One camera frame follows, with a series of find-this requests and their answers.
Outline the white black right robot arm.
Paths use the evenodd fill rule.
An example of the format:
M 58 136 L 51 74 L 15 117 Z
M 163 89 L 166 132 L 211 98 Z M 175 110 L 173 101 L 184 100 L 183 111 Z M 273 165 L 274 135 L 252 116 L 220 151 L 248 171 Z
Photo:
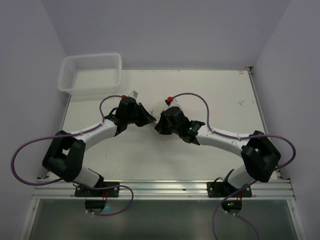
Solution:
M 151 115 L 156 118 L 154 129 L 160 135 L 176 134 L 188 144 L 215 147 L 242 159 L 242 166 L 232 169 L 214 186 L 220 194 L 230 195 L 253 181 L 267 183 L 281 159 L 280 152 L 261 131 L 254 131 L 249 139 L 245 135 L 228 138 L 225 133 L 211 132 L 204 122 L 188 119 L 176 105 L 155 106 Z

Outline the white mesh laundry bag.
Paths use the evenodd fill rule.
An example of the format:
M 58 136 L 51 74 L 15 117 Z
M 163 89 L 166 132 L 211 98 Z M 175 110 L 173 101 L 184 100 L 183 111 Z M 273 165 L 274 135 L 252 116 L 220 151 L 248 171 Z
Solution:
M 169 109 L 170 107 L 168 107 L 165 103 L 165 101 L 160 101 L 155 103 L 151 109 L 149 110 L 149 113 L 156 118 L 156 121 L 153 123 L 154 126 L 156 126 L 159 123 L 159 120 L 161 118 L 161 113 L 163 111 L 166 111 L 167 109 Z

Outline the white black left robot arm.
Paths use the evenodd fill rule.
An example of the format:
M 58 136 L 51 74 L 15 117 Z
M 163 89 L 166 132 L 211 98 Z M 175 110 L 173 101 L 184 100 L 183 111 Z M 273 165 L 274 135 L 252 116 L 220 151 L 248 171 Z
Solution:
M 112 98 L 108 96 L 99 104 L 101 121 L 78 132 L 63 130 L 56 133 L 42 160 L 42 166 L 65 182 L 73 182 L 89 189 L 101 188 L 104 178 L 83 165 L 85 152 L 100 142 L 118 136 L 130 124 L 137 127 L 154 123 L 154 118 L 133 96 L 120 96 L 117 107 L 104 115 L 103 103 Z

